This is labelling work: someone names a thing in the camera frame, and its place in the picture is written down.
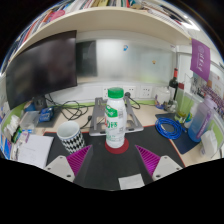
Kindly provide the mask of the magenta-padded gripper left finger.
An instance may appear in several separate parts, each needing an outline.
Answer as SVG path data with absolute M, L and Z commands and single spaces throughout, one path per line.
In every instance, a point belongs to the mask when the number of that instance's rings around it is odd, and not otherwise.
M 67 157 L 59 155 L 49 163 L 44 170 L 82 186 L 84 184 L 92 156 L 93 146 L 88 145 Z

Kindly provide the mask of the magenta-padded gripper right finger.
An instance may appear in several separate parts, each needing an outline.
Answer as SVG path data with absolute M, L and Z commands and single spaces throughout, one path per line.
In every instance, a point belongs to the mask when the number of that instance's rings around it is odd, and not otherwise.
M 148 149 L 136 145 L 140 157 L 145 165 L 146 170 L 154 181 L 166 177 L 182 169 L 168 155 L 158 156 Z

